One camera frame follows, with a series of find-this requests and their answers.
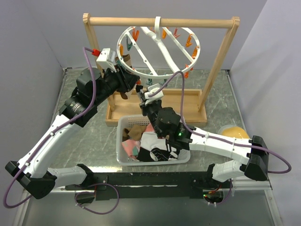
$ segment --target beige cloth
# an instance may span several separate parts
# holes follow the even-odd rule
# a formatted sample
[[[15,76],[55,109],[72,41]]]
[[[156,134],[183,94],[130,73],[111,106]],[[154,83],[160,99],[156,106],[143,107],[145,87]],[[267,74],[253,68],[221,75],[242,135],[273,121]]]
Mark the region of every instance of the beige cloth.
[[[134,125],[132,128],[124,128],[122,134],[122,141],[126,141],[128,139],[132,140],[140,140],[142,137],[142,133],[146,130],[146,126]]]
[[[122,55],[122,57],[123,57],[124,63],[126,63],[127,66],[132,67],[131,56],[129,54],[126,54],[126,55]],[[117,60],[118,60],[118,56],[115,57],[115,63],[117,63]]]

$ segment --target wooden base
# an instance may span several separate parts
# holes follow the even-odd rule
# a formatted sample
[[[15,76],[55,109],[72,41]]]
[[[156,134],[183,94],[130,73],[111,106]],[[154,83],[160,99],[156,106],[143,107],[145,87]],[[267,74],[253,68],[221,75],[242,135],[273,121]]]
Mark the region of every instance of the wooden base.
[[[172,107],[180,113],[181,89],[164,89],[162,107]],[[198,103],[201,97],[200,89],[185,89],[184,91],[184,118],[187,124],[202,127],[207,124],[205,107],[198,111]],[[107,126],[117,126],[119,118],[125,115],[141,114],[139,107],[140,100],[135,91],[129,100],[121,98],[118,92],[112,95],[115,102],[115,110],[112,112],[110,106],[107,107],[105,122]]]

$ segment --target wooden drying rack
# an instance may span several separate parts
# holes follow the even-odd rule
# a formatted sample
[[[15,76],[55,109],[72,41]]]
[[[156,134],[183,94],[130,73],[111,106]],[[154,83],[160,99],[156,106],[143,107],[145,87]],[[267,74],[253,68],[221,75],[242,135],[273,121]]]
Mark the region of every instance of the wooden drying rack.
[[[91,17],[89,13],[84,13],[83,22],[87,32],[87,37],[91,48],[101,50],[99,48],[94,26],[145,26],[152,27],[155,24],[155,18],[127,18],[127,17]],[[184,101],[184,117],[187,123],[195,126],[205,126],[207,123],[205,101],[208,97],[210,89],[214,83],[214,80],[221,69],[222,63],[226,57],[229,47],[233,41],[235,33],[239,27],[240,19],[237,16],[232,17],[231,20],[201,20],[201,19],[166,19],[160,20],[160,27],[197,27],[197,28],[224,28],[227,29],[225,36],[222,40],[221,46],[218,50],[213,66],[211,68],[209,77],[205,84],[204,90],[199,89],[185,89],[185,101]],[[97,68],[102,71],[99,64],[96,64]],[[181,89],[165,89],[165,95],[167,95],[164,101],[168,106],[174,108],[176,112],[179,112],[179,97]],[[108,98],[109,105],[106,115],[106,123],[109,126],[116,126],[118,119],[123,115],[129,114],[141,114],[139,108],[138,98],[133,100],[123,100],[118,95],[112,95]]]

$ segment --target orange clothespin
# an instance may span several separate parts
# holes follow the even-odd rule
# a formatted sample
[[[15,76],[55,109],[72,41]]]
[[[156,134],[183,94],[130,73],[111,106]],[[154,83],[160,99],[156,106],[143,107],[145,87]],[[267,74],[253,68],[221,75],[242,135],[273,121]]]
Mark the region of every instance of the orange clothespin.
[[[163,29],[162,39],[165,39],[165,38],[166,38],[166,35],[167,35],[166,31]]]
[[[132,36],[133,36],[133,39],[135,41],[137,41],[138,40],[138,36],[139,36],[139,31],[135,32],[135,28],[133,28]]]
[[[184,78],[188,78],[189,77],[189,72],[185,72],[184,74]]]
[[[196,56],[197,56],[197,53],[198,53],[198,46],[196,46],[193,50],[193,53],[192,53],[192,59],[195,59]]]
[[[119,44],[120,55],[123,56],[123,45]]]
[[[192,34],[190,34],[189,36],[188,36],[188,39],[187,39],[187,41],[186,41],[186,47],[189,47],[189,46],[191,46],[192,45],[192,42],[191,42],[191,36],[192,36]]]
[[[185,73],[184,73],[184,78],[187,79],[188,77],[189,77],[189,72],[185,72]]]
[[[174,30],[174,37],[175,38],[178,38],[180,36],[180,34],[177,34],[178,32],[178,28],[176,27],[175,30]]]

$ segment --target black bracket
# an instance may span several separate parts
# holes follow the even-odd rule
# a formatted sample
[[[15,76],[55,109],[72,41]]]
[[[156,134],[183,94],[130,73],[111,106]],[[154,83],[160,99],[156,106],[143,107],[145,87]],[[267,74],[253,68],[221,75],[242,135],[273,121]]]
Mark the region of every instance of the black bracket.
[[[5,169],[13,177],[20,170],[16,161],[10,161]],[[17,178],[20,185],[23,186],[30,194],[36,199],[41,199],[48,195],[51,190],[55,187],[56,176],[46,173],[42,178],[31,178],[30,174],[24,174],[23,172]]]
[[[145,172],[145,173],[93,173],[90,185],[107,183],[116,187],[120,198],[159,198],[159,197],[190,197],[202,199],[203,189],[218,188],[219,182],[209,178],[207,172]],[[229,188],[230,183],[222,183],[222,188]],[[94,190],[94,187],[67,186],[66,190]],[[98,186],[96,199],[115,199],[116,193],[106,186]]]

